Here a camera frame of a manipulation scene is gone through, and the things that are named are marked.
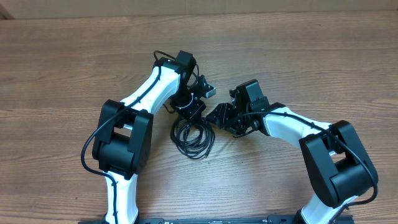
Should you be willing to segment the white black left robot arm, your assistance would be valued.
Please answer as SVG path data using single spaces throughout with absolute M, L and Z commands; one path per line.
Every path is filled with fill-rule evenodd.
M 149 157 L 154 115 L 161 106 L 170 101 L 183 119 L 201 121 L 204 78 L 188 84 L 196 66 L 191 53 L 165 54 L 155 59 L 150 77 L 133 94 L 102 106 L 98 127 L 88 139 L 98 161 L 97 173 L 105 178 L 108 191 L 108 211 L 100 223 L 137 222 L 137 176 Z

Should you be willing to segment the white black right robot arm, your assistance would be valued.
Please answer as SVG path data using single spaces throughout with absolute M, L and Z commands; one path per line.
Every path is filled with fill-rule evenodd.
M 378 174 L 354 127 L 347 121 L 319 122 L 269 103 L 257 80 L 229 92 L 206 120 L 235 138 L 260 131 L 299 148 L 314 191 L 294 215 L 269 215 L 267 223 L 352 223 L 344 210 L 372 202 Z

